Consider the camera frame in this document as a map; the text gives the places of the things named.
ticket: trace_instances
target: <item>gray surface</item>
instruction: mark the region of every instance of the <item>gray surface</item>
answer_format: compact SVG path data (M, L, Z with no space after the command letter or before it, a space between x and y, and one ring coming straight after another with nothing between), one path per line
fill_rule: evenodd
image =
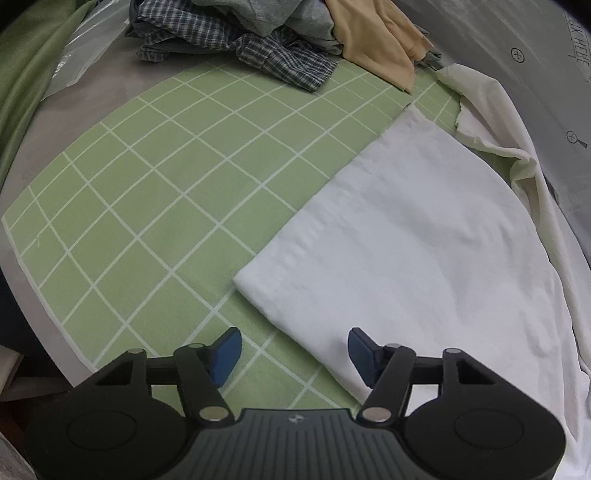
M75 85L45 99L0 192L0 216L29 182L76 138L116 108L207 56L171 56L154 65L136 59L141 41L119 38ZM66 378L77 385L90 374L78 359L29 285L9 240L0 228L0 268L22 312Z
M251 410L206 429L161 480L436 480L387 429L362 427L349 410Z

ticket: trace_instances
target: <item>cream fabric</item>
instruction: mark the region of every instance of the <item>cream fabric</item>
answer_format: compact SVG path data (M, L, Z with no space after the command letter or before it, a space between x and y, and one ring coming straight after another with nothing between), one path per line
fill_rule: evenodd
M326 0L343 57L389 83L410 91L415 60L431 42L391 0Z

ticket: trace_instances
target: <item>cutting mat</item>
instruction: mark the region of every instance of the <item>cutting mat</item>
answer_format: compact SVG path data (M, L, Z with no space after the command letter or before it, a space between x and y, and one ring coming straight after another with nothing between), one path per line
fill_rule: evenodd
M413 101L453 131L459 99L429 70L417 72L410 96L343 60L308 93L214 57L88 130L2 224L48 314L91 371L129 348L170 355L237 326L243 354L222 389L234 412L355 408L231 280ZM173 388L154 395L178 408Z

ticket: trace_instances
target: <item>folded cloth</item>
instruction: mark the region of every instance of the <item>folded cloth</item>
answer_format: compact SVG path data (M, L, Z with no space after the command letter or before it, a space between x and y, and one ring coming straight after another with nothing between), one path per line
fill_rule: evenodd
M431 42L391 0L326 0L343 57L410 91Z
M464 349L561 421L556 478L587 478L589 377L561 279L508 185L415 107L234 283L360 402L369 390L348 358L352 327L419 355Z
M340 54L343 46L333 35L335 23L323 0L193 0L200 7L216 7L232 13L247 30L261 37L286 25L329 53Z
M128 36L144 39L138 56L162 61L170 52L234 51L251 67L314 91L332 74L336 63L293 30L280 27L261 37L246 33L222 13L189 0L133 0Z

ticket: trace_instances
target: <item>green cloth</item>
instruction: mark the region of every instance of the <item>green cloth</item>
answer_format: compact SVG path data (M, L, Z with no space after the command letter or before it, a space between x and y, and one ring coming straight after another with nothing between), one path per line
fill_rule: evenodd
M66 42L94 0L38 0L0 34L0 189Z

